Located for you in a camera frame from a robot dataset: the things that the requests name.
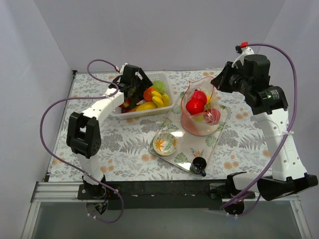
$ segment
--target black mug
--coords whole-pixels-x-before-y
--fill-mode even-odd
[[[202,157],[196,157],[194,158],[193,162],[190,166],[190,171],[194,174],[200,174],[203,177],[206,176],[205,168],[207,166],[206,160]]]

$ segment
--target gray floor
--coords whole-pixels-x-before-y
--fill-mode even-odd
[[[88,218],[84,203],[42,203],[33,238],[301,238],[289,201],[260,202],[251,214],[238,219],[205,210],[131,209],[125,210],[120,221],[109,225]],[[108,211],[104,216],[112,219],[117,213]]]

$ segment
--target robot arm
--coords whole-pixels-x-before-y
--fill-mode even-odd
[[[120,70],[121,75],[113,80],[119,91],[112,97],[95,102],[81,113],[73,112],[69,118],[66,143],[76,154],[81,167],[95,179],[105,182],[105,176],[100,169],[98,151],[101,147],[100,124],[126,99],[132,101],[143,97],[143,92],[152,82],[144,71],[137,67],[124,64]],[[104,94],[108,96],[116,91],[110,85]],[[103,196],[105,191],[102,186],[93,181],[88,175],[83,175],[85,189],[96,198]]]
[[[298,193],[316,186],[318,179],[309,175],[298,155],[291,133],[287,132],[288,103],[283,90],[269,85],[270,61],[264,55],[254,54],[247,46],[236,46],[241,55],[235,62],[227,62],[223,71],[211,81],[218,90],[240,92],[251,107],[260,125],[271,156],[277,150],[283,136],[288,134],[283,148],[272,165],[272,175],[258,180],[250,191],[258,192],[265,200],[272,200]],[[227,176],[227,190],[237,194],[257,177],[246,172]]]

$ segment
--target cable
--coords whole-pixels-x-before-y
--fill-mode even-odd
[[[290,124],[288,125],[287,127],[287,131],[290,132],[293,125],[294,125],[294,122],[295,122],[295,119],[296,119],[296,115],[297,115],[297,99],[298,99],[298,92],[297,92],[297,74],[296,74],[296,68],[294,66],[294,63],[292,61],[292,59],[289,57],[289,55],[284,52],[282,49],[280,49],[279,47],[277,46],[274,46],[274,45],[271,45],[271,44],[266,44],[266,43],[251,43],[251,44],[248,44],[248,46],[267,46],[267,47],[270,47],[270,48],[273,48],[277,51],[279,51],[280,53],[282,53],[286,58],[287,60],[289,61],[290,63],[290,66],[292,68],[292,71],[293,71],[293,77],[294,77],[294,108],[293,108],[293,116],[292,116],[292,119],[291,119],[291,122]],[[227,203],[225,203],[224,205],[221,206],[221,209],[224,209],[226,207],[228,207],[229,205],[231,205],[232,203],[234,203],[234,201],[240,197],[242,197],[246,192],[248,192],[248,190],[255,184],[257,183],[257,181],[259,179],[261,179],[263,177],[263,175],[267,172],[267,170],[271,167],[271,165],[273,164],[273,162],[275,161],[277,155],[279,154],[280,150],[282,149],[282,147],[284,146],[284,143],[286,142],[286,139],[287,139],[288,135],[285,134],[283,136],[283,139],[281,140],[278,148],[276,149],[274,155],[272,156],[272,158],[270,159],[269,163],[267,164],[267,166],[264,168],[264,170],[246,187],[244,188],[240,193],[238,193],[235,197],[233,197],[230,201],[228,201]]]
[[[90,72],[89,67],[90,67],[90,65],[91,65],[93,62],[96,62],[96,61],[102,61],[102,62],[108,63],[108,64],[112,65],[115,69],[118,69],[118,67],[116,67],[115,65],[113,65],[112,63],[110,63],[110,62],[108,62],[108,61],[101,60],[101,59],[96,59],[96,60],[91,61],[91,62],[88,64],[88,67],[87,67],[88,73],[89,73],[89,75],[90,75],[93,79],[98,80],[98,81],[101,81],[101,82],[104,82],[104,83],[108,83],[108,84],[114,85],[114,86],[116,87],[115,92],[109,94],[108,96],[98,96],[98,97],[70,97],[70,98],[65,98],[65,99],[61,99],[61,100],[58,100],[58,101],[54,102],[52,105],[50,105],[50,106],[46,109],[46,111],[44,112],[44,114],[43,114],[43,116],[42,116],[42,118],[41,118],[41,122],[40,122],[40,139],[41,139],[41,143],[42,143],[43,147],[45,148],[45,150],[46,150],[49,154],[51,154],[54,158],[56,158],[57,160],[61,161],[62,163],[65,163],[66,165],[68,165],[68,166],[70,166],[70,167],[73,167],[73,168],[79,170],[80,172],[86,174],[86,175],[87,175],[89,178],[91,178],[93,181],[97,182],[98,184],[101,184],[101,185],[104,186],[105,188],[108,188],[108,189],[112,190],[114,193],[116,193],[116,194],[119,196],[119,199],[120,199],[120,201],[121,201],[121,212],[120,212],[119,216],[118,216],[116,219],[114,219],[114,220],[112,220],[112,221],[109,221],[109,220],[106,220],[106,219],[104,219],[104,218],[101,218],[101,217],[98,217],[98,216],[94,216],[95,219],[99,219],[99,220],[104,221],[104,222],[106,222],[106,223],[115,223],[115,222],[117,222],[117,221],[121,218],[121,216],[122,216],[122,214],[123,214],[123,211],[124,211],[124,201],[123,201],[123,198],[122,198],[121,194],[120,194],[118,191],[116,191],[114,188],[112,188],[112,187],[106,185],[105,183],[102,183],[102,182],[100,182],[99,180],[93,178],[91,175],[89,175],[89,174],[88,174],[87,172],[85,172],[83,169],[81,169],[81,168],[79,168],[79,167],[77,167],[77,166],[75,166],[75,165],[73,165],[73,164],[71,164],[71,163],[69,163],[69,162],[63,160],[62,158],[58,157],[57,155],[55,155],[55,154],[47,147],[47,145],[46,145],[46,143],[45,143],[45,141],[44,141],[44,138],[43,138],[43,122],[44,122],[45,116],[47,115],[47,113],[49,112],[49,110],[50,110],[51,108],[53,108],[55,105],[57,105],[58,103],[65,102],[65,101],[69,101],[69,100],[100,100],[100,99],[106,99],[106,98],[108,98],[108,97],[111,97],[111,96],[115,95],[115,94],[119,91],[118,86],[117,86],[116,84],[114,84],[113,82],[104,81],[104,80],[99,79],[99,78],[97,78],[97,77],[95,77],[95,76],[92,75],[92,73]]]

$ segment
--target red connector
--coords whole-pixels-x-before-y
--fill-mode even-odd
[[[248,41],[245,41],[245,42],[240,44],[240,48],[245,48],[247,46],[248,46]]]

